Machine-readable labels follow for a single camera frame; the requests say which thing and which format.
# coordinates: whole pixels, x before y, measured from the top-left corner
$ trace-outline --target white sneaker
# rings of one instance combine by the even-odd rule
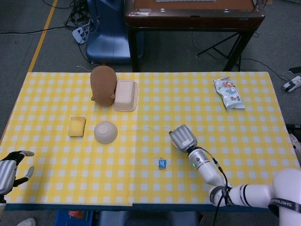
[[[37,225],[37,222],[34,218],[28,218],[28,219],[22,221],[17,226],[36,226],[36,225]]]
[[[296,147],[296,151],[301,152],[301,142],[298,141],[298,139],[293,135],[293,134],[289,134],[290,135],[290,139],[292,141],[292,144]]]

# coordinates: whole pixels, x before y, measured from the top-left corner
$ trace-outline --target floor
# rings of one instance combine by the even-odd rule
[[[69,0],[59,0],[57,6],[69,5]],[[243,58],[263,62],[278,74],[291,67],[300,66],[301,57],[301,4],[274,0],[266,6],[266,18],[260,26],[259,37],[253,37],[243,53]],[[41,0],[2,1],[0,8],[0,32],[35,31],[43,29],[50,7]],[[69,9],[55,9],[49,27],[61,26],[68,18]],[[146,33],[144,72],[206,72],[222,70],[225,60],[215,60],[209,54],[196,58],[199,52],[227,37],[226,33],[148,32]],[[14,103],[31,64],[41,34],[7,36],[0,35],[0,135],[3,133]],[[221,49],[230,49],[231,41]],[[81,56],[71,32],[57,29],[48,32],[33,67],[35,72],[85,72],[91,65]],[[130,65],[109,65],[117,72],[131,71]],[[243,60],[244,71],[268,71],[273,82],[279,105],[286,123],[301,124],[301,92],[285,93],[283,81],[264,65]],[[5,212],[0,226],[15,226],[27,217],[35,217],[38,225],[54,225],[53,211]],[[204,225],[211,225],[213,213],[205,214]],[[278,225],[270,213],[221,213],[217,225]]]

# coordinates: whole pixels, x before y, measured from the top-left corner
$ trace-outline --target brown plush toy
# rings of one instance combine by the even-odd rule
[[[98,66],[90,75],[91,100],[100,106],[110,106],[114,103],[117,77],[114,70],[107,66]]]

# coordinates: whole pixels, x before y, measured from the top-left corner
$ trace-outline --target black table leg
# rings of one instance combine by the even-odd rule
[[[232,70],[239,59],[239,56],[243,53],[245,47],[249,43],[249,40],[252,38],[254,32],[240,32],[239,34],[241,37],[232,51],[226,66],[224,67],[224,72],[230,72]]]
[[[134,29],[128,29],[128,45],[130,48],[132,71],[139,72],[139,60],[138,60],[138,46],[137,46],[137,32]]]

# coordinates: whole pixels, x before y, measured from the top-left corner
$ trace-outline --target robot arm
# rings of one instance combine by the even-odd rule
[[[269,208],[279,216],[280,226],[297,226],[301,222],[301,171],[286,169],[274,176],[273,186],[240,185],[228,186],[217,168],[208,160],[205,149],[197,146],[197,139],[185,125],[169,132],[174,145],[188,153],[190,163],[197,168],[210,189],[210,202],[214,206],[240,205],[246,207]],[[221,167],[208,153],[221,173]]]
[[[31,166],[23,178],[16,180],[18,165],[25,156],[34,156],[34,153],[28,151],[11,152],[0,161],[0,220],[6,205],[4,196],[11,192],[13,187],[28,181],[33,174],[34,167]]]

